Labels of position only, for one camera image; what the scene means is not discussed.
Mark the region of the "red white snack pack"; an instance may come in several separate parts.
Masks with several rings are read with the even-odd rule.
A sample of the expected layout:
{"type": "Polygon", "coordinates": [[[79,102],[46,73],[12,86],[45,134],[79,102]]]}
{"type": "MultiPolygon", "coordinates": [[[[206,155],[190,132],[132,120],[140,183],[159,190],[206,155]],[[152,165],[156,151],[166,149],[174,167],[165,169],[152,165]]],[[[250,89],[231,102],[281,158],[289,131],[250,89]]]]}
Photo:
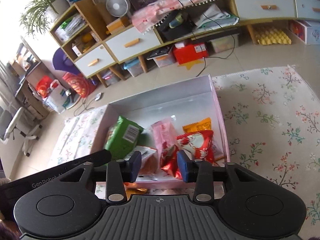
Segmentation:
{"type": "Polygon", "coordinates": [[[176,137],[178,145],[191,159],[202,159],[214,163],[212,130],[190,132],[176,137]]]}

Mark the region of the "clear white snack pack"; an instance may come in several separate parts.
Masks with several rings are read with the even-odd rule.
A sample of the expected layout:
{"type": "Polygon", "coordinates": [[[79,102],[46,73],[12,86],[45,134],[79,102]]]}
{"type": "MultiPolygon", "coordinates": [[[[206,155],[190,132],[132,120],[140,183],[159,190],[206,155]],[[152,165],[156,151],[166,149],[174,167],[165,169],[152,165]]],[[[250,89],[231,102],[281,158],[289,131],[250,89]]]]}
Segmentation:
{"type": "Polygon", "coordinates": [[[129,160],[135,151],[139,151],[142,155],[142,164],[139,176],[154,175],[158,171],[158,153],[154,148],[147,146],[136,146],[129,154],[125,156],[125,160],[129,160]]]}

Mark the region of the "red crinkled snack pack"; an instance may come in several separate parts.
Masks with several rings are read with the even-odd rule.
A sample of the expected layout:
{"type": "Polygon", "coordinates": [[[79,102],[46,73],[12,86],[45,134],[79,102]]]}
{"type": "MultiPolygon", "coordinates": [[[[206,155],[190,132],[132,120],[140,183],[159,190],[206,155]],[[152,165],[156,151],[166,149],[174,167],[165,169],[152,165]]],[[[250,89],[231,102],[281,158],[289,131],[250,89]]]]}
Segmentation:
{"type": "Polygon", "coordinates": [[[176,145],[172,145],[165,148],[161,152],[160,169],[176,179],[182,179],[182,176],[177,164],[178,152],[179,152],[179,148],[176,145]]]}

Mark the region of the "green snack pack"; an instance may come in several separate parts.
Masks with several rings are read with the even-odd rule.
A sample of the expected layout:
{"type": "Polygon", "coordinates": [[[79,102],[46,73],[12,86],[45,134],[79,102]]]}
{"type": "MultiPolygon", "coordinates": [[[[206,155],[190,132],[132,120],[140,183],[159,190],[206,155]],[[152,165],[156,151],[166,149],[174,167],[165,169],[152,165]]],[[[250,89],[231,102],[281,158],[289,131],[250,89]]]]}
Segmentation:
{"type": "Polygon", "coordinates": [[[108,130],[104,149],[111,153],[112,160],[124,159],[135,148],[143,131],[139,124],[119,116],[108,130]]]}

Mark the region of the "pink snack pack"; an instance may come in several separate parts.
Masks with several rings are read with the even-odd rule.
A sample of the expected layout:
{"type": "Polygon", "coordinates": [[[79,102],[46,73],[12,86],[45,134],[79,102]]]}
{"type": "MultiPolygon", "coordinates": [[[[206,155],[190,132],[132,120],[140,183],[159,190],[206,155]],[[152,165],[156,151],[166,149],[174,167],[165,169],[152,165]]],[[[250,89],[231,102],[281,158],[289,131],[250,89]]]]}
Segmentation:
{"type": "Polygon", "coordinates": [[[161,152],[165,148],[172,145],[176,145],[178,147],[176,140],[177,132],[173,126],[172,120],[169,118],[152,124],[151,130],[160,161],[161,152]]]}

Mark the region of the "gold brown snack pack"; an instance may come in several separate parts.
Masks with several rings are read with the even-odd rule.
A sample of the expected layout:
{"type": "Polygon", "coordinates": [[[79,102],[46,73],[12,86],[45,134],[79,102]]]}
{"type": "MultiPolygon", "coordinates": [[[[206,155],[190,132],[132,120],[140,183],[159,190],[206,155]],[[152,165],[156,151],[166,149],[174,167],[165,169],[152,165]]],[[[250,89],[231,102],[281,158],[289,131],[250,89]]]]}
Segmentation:
{"type": "Polygon", "coordinates": [[[131,197],[132,195],[143,195],[143,194],[147,194],[148,189],[131,189],[131,188],[127,188],[125,191],[126,191],[127,199],[130,199],[130,197],[131,197]]]}

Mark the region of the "orange white snack pack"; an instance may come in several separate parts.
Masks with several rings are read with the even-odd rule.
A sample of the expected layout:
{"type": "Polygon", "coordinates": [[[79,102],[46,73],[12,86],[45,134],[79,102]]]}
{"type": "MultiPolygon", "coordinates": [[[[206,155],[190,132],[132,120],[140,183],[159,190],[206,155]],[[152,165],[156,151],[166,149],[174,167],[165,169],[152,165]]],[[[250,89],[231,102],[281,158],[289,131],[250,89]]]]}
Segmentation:
{"type": "Polygon", "coordinates": [[[217,135],[215,131],[212,129],[212,120],[210,117],[207,117],[201,121],[194,122],[192,124],[188,124],[182,127],[183,134],[190,132],[198,132],[202,130],[212,130],[214,132],[213,135],[213,151],[214,151],[214,162],[220,161],[224,158],[224,154],[222,148],[218,145],[217,135]]]}

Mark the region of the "white office chair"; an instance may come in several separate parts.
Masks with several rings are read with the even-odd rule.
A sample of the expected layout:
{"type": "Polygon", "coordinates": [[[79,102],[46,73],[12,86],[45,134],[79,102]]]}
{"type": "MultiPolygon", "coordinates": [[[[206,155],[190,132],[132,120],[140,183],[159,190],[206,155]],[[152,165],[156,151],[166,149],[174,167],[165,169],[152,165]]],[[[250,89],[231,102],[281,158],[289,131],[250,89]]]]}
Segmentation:
{"type": "Polygon", "coordinates": [[[1,142],[5,143],[10,138],[15,139],[15,132],[18,132],[24,139],[22,145],[22,152],[26,157],[30,156],[30,143],[32,141],[39,141],[40,137],[37,132],[43,128],[43,126],[37,120],[31,121],[33,125],[29,132],[24,132],[18,128],[18,123],[23,119],[28,120],[27,109],[20,107],[15,115],[12,115],[7,109],[1,108],[1,142]]]}

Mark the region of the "floral white rug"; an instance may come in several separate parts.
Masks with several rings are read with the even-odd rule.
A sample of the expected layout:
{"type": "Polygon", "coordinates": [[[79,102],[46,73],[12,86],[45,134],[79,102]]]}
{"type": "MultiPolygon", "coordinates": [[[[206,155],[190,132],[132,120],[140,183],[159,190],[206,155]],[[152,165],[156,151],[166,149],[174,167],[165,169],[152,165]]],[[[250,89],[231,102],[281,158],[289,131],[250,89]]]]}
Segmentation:
{"type": "Polygon", "coordinates": [[[304,200],[301,236],[319,236],[319,99],[293,66],[217,76],[232,161],[304,200]]]}

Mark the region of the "red lantern bag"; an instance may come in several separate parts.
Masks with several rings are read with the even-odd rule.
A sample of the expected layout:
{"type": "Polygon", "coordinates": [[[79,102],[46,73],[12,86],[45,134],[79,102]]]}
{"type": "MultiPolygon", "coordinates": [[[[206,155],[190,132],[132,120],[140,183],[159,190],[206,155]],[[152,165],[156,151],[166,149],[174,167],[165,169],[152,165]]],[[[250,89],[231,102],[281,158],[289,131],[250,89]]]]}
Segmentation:
{"type": "Polygon", "coordinates": [[[62,78],[80,95],[81,98],[87,98],[97,88],[91,80],[85,78],[81,73],[75,75],[66,72],[62,78]]]}

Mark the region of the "white shopping bag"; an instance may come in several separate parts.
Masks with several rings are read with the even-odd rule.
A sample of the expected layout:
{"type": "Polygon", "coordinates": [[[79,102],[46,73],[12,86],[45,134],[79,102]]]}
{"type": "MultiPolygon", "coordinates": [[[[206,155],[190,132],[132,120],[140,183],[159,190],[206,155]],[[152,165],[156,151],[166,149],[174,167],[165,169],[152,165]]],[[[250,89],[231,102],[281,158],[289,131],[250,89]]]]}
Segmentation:
{"type": "Polygon", "coordinates": [[[66,92],[67,89],[58,80],[54,80],[48,88],[48,95],[44,102],[56,113],[61,114],[71,103],[71,99],[66,92]]]}

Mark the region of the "red gift box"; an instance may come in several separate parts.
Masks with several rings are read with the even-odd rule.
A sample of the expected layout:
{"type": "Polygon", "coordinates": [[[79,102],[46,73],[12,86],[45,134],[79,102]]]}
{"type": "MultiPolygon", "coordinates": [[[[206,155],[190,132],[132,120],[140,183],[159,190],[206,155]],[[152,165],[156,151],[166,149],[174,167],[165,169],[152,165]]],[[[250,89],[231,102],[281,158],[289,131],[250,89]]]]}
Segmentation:
{"type": "Polygon", "coordinates": [[[205,43],[188,44],[182,48],[174,47],[173,54],[179,64],[188,63],[209,56],[205,43]]]}

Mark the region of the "purple hat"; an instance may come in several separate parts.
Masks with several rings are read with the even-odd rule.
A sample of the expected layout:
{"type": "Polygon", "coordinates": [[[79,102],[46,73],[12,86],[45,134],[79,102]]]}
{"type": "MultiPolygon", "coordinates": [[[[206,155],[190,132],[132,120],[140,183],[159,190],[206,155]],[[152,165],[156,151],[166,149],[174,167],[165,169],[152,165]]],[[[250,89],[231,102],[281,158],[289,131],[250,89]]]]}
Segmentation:
{"type": "Polygon", "coordinates": [[[81,73],[61,48],[58,48],[54,53],[52,63],[55,70],[68,72],[74,75],[81,73]]]}

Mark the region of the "yellow egg tray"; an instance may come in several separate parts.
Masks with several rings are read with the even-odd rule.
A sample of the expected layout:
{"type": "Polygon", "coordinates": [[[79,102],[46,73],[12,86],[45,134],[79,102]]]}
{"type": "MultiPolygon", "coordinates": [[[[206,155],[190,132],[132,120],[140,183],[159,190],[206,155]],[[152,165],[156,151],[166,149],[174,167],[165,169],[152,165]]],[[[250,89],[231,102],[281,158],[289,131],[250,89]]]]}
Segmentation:
{"type": "Polygon", "coordinates": [[[258,27],[254,30],[255,38],[260,45],[292,44],[291,39],[281,29],[275,27],[258,27]]]}

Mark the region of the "white desk fan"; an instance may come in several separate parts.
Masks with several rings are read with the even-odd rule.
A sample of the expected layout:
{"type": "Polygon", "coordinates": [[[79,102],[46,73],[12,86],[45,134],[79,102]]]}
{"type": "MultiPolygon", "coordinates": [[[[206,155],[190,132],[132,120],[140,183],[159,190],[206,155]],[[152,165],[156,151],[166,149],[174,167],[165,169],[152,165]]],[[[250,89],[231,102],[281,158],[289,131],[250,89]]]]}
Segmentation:
{"type": "Polygon", "coordinates": [[[107,0],[106,9],[114,17],[122,17],[130,13],[129,0],[107,0]]]}

